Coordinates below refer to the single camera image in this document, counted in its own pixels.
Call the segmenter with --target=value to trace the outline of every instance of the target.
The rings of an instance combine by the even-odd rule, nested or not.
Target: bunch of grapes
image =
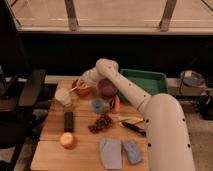
[[[89,125],[88,128],[92,133],[98,133],[101,130],[107,129],[111,127],[113,124],[112,118],[110,118],[107,114],[101,115],[93,125]]]

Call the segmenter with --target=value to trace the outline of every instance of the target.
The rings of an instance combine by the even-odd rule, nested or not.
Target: cup
[[[102,113],[104,110],[104,100],[102,98],[93,99],[92,107],[95,113]]]
[[[59,88],[58,90],[56,90],[55,99],[59,101],[63,106],[70,106],[72,104],[70,91],[67,88]]]

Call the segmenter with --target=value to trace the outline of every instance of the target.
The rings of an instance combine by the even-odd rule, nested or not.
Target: green tray
[[[167,79],[164,73],[132,69],[121,69],[120,73],[151,95],[168,93]],[[126,100],[122,93],[119,93],[119,96],[122,101]]]

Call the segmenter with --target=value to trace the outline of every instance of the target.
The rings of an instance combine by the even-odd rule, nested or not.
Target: wooden table
[[[58,87],[70,87],[71,81],[60,82]],[[110,114],[114,120],[111,128],[104,132],[93,134],[89,131],[88,125],[92,125],[99,117],[91,107],[91,99],[98,96],[97,91],[85,97],[79,97],[74,92],[70,94],[73,102],[69,108],[63,108],[57,101],[53,101],[45,121],[40,141],[36,148],[31,164],[33,171],[101,171],[105,170],[100,160],[99,143],[103,137],[117,140],[133,139],[137,142],[143,154],[143,162],[137,165],[130,165],[126,154],[122,151],[122,170],[148,170],[146,138],[139,134],[121,127],[118,122],[118,115],[141,116],[140,113],[129,104],[122,104],[119,114]],[[72,150],[63,148],[59,144],[59,138],[63,133],[65,111],[74,113],[74,136],[77,139],[76,147]]]

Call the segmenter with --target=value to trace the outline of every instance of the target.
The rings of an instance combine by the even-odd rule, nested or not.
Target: black wall
[[[184,69],[213,74],[213,36],[22,34],[34,67],[49,74],[81,75],[101,57],[120,68],[179,76]]]

